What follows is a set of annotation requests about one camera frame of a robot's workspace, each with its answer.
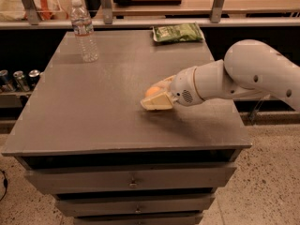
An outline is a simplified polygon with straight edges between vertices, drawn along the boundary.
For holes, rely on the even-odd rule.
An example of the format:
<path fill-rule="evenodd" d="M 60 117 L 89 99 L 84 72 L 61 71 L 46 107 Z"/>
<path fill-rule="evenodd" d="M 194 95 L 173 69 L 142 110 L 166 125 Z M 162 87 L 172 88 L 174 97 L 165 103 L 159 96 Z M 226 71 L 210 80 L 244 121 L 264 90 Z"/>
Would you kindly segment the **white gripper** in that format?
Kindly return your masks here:
<path fill-rule="evenodd" d="M 171 90 L 175 100 L 183 106 L 203 103 L 195 85 L 196 67 L 189 67 L 151 86 L 155 93 L 148 94 L 141 100 L 141 105 L 147 111 L 162 111 L 173 108 L 173 100 L 166 91 Z"/>

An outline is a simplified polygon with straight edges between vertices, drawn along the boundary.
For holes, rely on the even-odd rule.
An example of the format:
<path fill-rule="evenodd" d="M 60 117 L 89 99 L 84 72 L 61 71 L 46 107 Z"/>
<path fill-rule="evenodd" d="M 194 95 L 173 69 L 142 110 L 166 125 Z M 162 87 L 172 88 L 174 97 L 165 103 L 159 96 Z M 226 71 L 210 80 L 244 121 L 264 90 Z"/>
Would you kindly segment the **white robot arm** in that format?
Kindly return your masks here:
<path fill-rule="evenodd" d="M 147 111 L 193 106 L 214 98 L 275 97 L 300 111 L 300 67 L 269 45 L 253 39 L 234 43 L 225 57 L 188 67 L 146 92 Z"/>

